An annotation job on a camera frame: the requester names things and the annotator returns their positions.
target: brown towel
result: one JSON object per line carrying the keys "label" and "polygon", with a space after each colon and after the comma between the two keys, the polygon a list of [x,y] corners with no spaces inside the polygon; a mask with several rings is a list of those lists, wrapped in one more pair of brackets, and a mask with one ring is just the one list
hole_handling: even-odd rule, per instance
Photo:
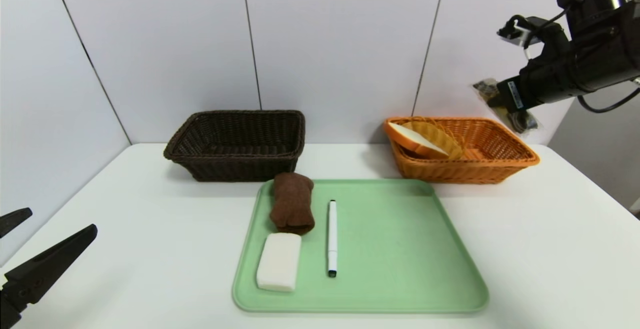
{"label": "brown towel", "polygon": [[295,172],[277,174],[273,181],[275,204],[269,215],[279,232],[299,236],[316,226],[311,213],[311,190],[314,183]]}

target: brown wicker basket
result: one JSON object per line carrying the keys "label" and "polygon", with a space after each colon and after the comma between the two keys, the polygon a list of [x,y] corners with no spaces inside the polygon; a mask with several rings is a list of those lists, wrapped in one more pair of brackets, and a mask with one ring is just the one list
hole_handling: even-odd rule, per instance
{"label": "brown wicker basket", "polygon": [[[391,142],[398,170],[405,178],[437,183],[494,184],[540,162],[538,155],[498,122],[481,117],[429,118],[464,143],[457,160],[415,158],[410,151]],[[399,125],[423,117],[391,117]]]}
{"label": "brown wicker basket", "polygon": [[199,182],[262,182],[293,172],[304,146],[297,110],[217,110],[191,115],[164,157]]}

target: table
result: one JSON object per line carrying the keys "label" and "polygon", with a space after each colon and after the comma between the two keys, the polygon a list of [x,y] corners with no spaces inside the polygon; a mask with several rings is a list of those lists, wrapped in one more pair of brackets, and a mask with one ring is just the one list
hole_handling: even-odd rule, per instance
{"label": "table", "polygon": [[[126,149],[49,220],[7,272],[88,224],[98,236],[17,329],[541,329],[640,327],[640,221],[558,154],[498,185],[434,185],[489,287],[472,315],[247,313],[231,286],[260,183],[198,183]],[[314,179],[398,177],[377,144],[307,144]]]}

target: pen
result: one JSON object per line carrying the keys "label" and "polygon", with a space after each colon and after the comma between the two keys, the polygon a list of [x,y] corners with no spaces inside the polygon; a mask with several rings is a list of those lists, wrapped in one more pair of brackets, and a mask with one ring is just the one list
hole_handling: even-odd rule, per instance
{"label": "pen", "polygon": [[330,278],[338,275],[338,209],[336,200],[329,201],[329,238],[327,238],[327,271]]}

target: white sponge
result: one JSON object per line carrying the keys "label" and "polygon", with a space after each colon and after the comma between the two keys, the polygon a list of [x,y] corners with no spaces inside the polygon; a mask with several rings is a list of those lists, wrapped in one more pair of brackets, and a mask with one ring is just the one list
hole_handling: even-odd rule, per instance
{"label": "white sponge", "polygon": [[298,277],[298,259],[302,237],[291,233],[267,236],[258,264],[258,288],[270,291],[294,291]]}

